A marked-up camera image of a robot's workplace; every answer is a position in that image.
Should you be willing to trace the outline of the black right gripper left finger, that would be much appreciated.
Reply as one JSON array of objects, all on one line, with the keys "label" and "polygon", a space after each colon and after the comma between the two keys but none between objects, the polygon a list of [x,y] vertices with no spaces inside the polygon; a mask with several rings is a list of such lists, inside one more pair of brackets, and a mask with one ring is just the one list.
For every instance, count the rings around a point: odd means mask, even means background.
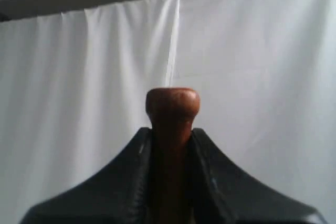
[{"label": "black right gripper left finger", "polygon": [[22,223],[145,223],[152,131],[140,128],[103,169],[31,207]]}]

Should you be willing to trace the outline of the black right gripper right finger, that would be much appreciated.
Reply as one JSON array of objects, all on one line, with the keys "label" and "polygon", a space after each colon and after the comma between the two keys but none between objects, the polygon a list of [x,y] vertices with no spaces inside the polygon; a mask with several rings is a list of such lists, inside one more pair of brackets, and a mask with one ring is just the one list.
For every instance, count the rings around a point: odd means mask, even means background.
[{"label": "black right gripper right finger", "polygon": [[196,223],[326,223],[314,207],[250,176],[203,129],[192,131],[188,161]]}]

